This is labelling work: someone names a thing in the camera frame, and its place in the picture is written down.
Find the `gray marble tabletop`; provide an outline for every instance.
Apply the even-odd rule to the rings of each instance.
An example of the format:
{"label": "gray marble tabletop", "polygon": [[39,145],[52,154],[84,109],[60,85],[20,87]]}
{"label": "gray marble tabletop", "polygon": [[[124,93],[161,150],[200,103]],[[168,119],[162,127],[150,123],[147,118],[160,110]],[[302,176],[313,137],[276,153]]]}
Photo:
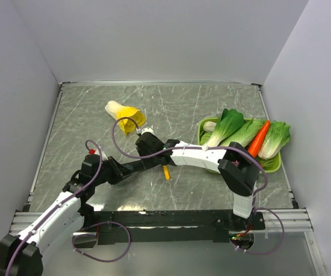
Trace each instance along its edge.
{"label": "gray marble tabletop", "polygon": [[[111,140],[114,119],[104,106],[109,100],[139,108],[162,141],[169,138],[197,144],[198,123],[215,117],[224,108],[235,108],[247,118],[265,118],[256,86],[250,85],[146,85],[67,86],[49,136],[37,178],[31,212],[46,210],[62,191],[87,154],[86,139],[105,148],[106,154],[124,163],[132,161],[116,151]],[[115,132],[119,146],[136,154],[137,135]],[[231,209],[233,194],[219,174],[197,167],[169,166],[171,180],[162,167],[140,172],[111,186],[96,188],[89,203],[96,210]],[[262,185],[263,177],[258,180]],[[282,169],[269,174],[268,187],[257,196],[257,206],[292,208]]]}

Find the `robotic arm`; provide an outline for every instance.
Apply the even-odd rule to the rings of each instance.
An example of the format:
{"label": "robotic arm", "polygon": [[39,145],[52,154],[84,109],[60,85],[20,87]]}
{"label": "robotic arm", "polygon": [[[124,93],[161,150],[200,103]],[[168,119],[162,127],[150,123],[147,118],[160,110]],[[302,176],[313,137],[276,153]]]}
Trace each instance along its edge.
{"label": "robotic arm", "polygon": [[[227,186],[234,193],[233,213],[245,220],[251,220],[253,216],[251,215],[253,192],[259,169],[249,158],[232,150],[199,150],[197,148],[201,146],[189,145],[179,140],[170,139],[163,143],[151,132],[143,133],[137,139],[136,146],[140,156],[154,154],[170,147],[183,147],[183,149],[169,150],[155,157],[126,164],[120,164],[113,157],[106,158],[105,156],[100,172],[94,180],[93,177],[100,164],[100,156],[98,151],[91,150],[82,162],[81,169],[72,176],[56,201],[44,213],[17,236],[8,234],[1,240],[0,276],[6,275],[6,268],[11,257],[24,239],[26,241],[13,262],[10,275],[42,275],[43,266],[52,253],[74,232],[94,223],[93,207],[86,201],[94,194],[96,186],[105,182],[115,185],[133,173],[148,170],[158,165],[189,165],[219,171]],[[232,143],[230,146],[248,154],[238,143]],[[92,184],[84,191],[70,198],[64,204],[59,204],[92,180]],[[49,218],[38,229],[33,230],[48,214],[50,214]]]}

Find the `yellow handle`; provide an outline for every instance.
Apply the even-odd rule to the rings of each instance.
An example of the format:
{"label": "yellow handle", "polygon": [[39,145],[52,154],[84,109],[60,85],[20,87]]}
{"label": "yellow handle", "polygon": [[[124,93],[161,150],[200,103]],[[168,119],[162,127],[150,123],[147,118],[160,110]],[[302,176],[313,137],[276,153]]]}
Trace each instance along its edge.
{"label": "yellow handle", "polygon": [[167,166],[163,166],[163,171],[164,171],[165,179],[166,180],[170,180],[170,174],[169,174],[168,167]]}

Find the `vegetable basket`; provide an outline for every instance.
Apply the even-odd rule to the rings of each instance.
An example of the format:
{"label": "vegetable basket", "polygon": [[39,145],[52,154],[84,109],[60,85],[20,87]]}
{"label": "vegetable basket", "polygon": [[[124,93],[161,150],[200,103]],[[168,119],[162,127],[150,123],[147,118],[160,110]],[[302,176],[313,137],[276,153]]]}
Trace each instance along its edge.
{"label": "vegetable basket", "polygon": [[[218,118],[217,117],[213,117],[213,118],[205,118],[203,119],[200,123],[199,123],[199,130],[197,132],[197,144],[199,145],[200,144],[200,139],[201,139],[201,136],[203,135],[204,133],[204,129],[203,129],[203,126],[206,122],[217,122],[218,121]],[[269,167],[266,167],[264,168],[265,172],[267,173],[274,173],[275,171],[277,171],[280,166],[281,166],[281,157],[280,157],[280,152],[278,152],[277,155],[275,155],[273,158],[273,165],[269,166]]]}

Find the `orange carrot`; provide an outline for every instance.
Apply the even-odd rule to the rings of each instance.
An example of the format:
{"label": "orange carrot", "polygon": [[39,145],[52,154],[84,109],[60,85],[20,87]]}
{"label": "orange carrot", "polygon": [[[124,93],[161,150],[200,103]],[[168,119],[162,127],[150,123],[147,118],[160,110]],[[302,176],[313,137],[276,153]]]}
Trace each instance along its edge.
{"label": "orange carrot", "polygon": [[267,122],[262,126],[256,137],[253,139],[251,146],[248,148],[248,152],[253,157],[256,157],[258,152],[260,151],[265,136],[267,135],[269,126],[270,126],[270,121],[267,120]]}

